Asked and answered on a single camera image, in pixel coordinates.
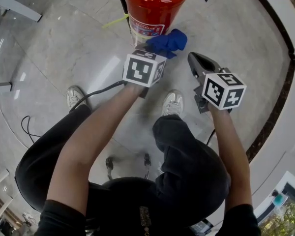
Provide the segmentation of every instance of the black and white marker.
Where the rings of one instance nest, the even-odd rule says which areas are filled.
[[[122,79],[144,87],[151,87],[163,74],[166,58],[142,50],[128,54]]]
[[[240,105],[247,85],[235,73],[209,73],[206,75],[202,97],[219,110]]]

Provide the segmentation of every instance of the blue cloth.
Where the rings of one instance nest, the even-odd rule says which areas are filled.
[[[183,50],[188,38],[178,29],[173,29],[168,35],[160,35],[147,41],[151,51],[168,59],[177,56],[173,51]]]

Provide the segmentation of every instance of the window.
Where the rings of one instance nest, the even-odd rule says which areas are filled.
[[[287,183],[282,193],[288,196],[283,204],[285,212],[276,212],[274,204],[271,204],[258,217],[263,236],[295,236],[295,189]]]

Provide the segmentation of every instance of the fire extinguisher label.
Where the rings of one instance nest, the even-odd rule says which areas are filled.
[[[132,30],[147,38],[156,37],[162,34],[165,25],[149,25],[134,19],[129,14],[129,22]]]

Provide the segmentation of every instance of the yellow tape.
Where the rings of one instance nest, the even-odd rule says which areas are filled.
[[[115,24],[117,22],[120,22],[120,21],[126,19],[127,17],[129,17],[129,14],[124,13],[124,17],[119,18],[119,19],[116,19],[116,20],[113,20],[110,23],[103,25],[102,28],[107,28],[108,26],[113,25],[113,24]]]

